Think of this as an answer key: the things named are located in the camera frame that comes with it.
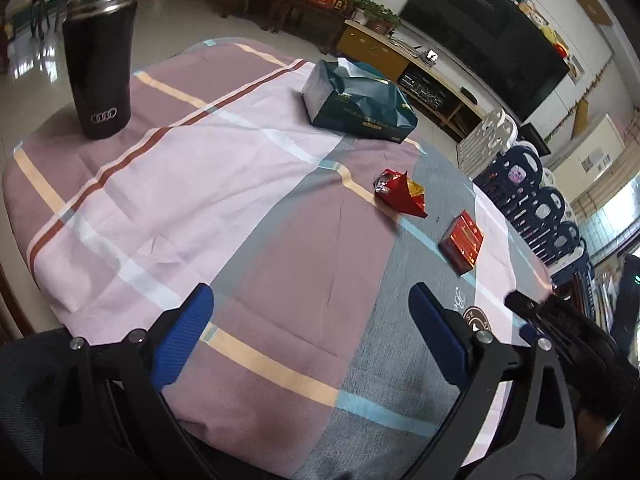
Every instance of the screw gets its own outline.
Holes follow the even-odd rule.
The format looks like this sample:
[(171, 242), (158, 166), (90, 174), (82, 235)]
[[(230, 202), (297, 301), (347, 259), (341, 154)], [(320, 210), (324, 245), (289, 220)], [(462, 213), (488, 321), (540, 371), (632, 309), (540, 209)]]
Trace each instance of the screw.
[(72, 350), (79, 350), (84, 346), (84, 339), (81, 337), (75, 337), (69, 343), (69, 348)]
[(545, 352), (549, 352), (549, 350), (551, 350), (551, 341), (549, 341), (549, 339), (547, 339), (546, 337), (541, 337), (540, 339), (538, 339), (538, 346), (540, 348), (542, 348)]
[(131, 332), (129, 332), (127, 339), (129, 339), (129, 341), (131, 341), (132, 343), (142, 343), (145, 340), (145, 337), (146, 330), (142, 328), (135, 328)]
[(491, 341), (494, 340), (494, 335), (488, 330), (479, 330), (478, 332), (476, 332), (476, 339), (478, 339), (479, 342), (488, 345)]

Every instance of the tumbler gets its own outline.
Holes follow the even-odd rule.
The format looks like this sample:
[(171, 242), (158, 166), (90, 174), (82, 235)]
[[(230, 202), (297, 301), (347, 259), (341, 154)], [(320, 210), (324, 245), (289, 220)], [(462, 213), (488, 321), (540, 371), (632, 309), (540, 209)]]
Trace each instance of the tumbler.
[(135, 0), (70, 0), (62, 25), (66, 66), (83, 133), (105, 139), (131, 117)]

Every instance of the tissue box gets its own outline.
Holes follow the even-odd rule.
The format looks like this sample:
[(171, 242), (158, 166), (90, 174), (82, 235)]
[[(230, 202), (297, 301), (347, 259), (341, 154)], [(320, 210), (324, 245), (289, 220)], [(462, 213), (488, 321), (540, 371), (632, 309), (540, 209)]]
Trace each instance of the tissue box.
[(453, 221), (438, 247), (457, 272), (465, 274), (474, 268), (483, 239), (484, 235), (472, 220), (471, 215), (463, 211)]
[(316, 63), (302, 98), (313, 126), (402, 142), (418, 124), (402, 91), (366, 63)]

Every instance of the table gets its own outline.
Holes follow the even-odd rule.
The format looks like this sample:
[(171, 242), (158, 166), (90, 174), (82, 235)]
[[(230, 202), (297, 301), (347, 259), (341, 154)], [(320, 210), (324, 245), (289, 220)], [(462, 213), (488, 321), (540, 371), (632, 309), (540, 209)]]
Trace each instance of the table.
[[(353, 20), (344, 22), (344, 32), (336, 46), (339, 52), (369, 63), (418, 102), (425, 113), (456, 142), (464, 139), (482, 121), (487, 110), (473, 103), (460, 91), (460, 86), (443, 73), (427, 65), (415, 50), (393, 43)], [(420, 86), (442, 92), (444, 102), (437, 109), (418, 95)]]
[[(135, 72), (132, 118), (110, 139), (63, 108), (4, 172), (14, 235), (60, 321), (91, 344), (176, 308), (199, 282), (216, 306), (165, 396), (184, 427), (284, 477), (399, 478), (458, 391), (407, 309), (425, 282), (475, 305), (503, 342), (502, 298), (550, 291), (545, 267), (486, 196), (418, 137), (354, 139), (308, 123), (313, 65), (241, 38)], [(385, 168), (426, 188), (425, 219), (375, 200)], [(484, 232), (459, 277), (437, 249), (467, 210)], [(468, 460), (482, 456), (505, 402)]]

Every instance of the black tv screen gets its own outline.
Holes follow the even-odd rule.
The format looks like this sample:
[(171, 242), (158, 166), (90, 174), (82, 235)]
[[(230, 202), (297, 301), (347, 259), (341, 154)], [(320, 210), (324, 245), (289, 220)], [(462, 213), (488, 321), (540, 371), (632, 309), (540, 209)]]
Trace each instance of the black tv screen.
[(408, 0), (400, 17), (454, 54), (523, 122), (568, 72), (511, 0)]

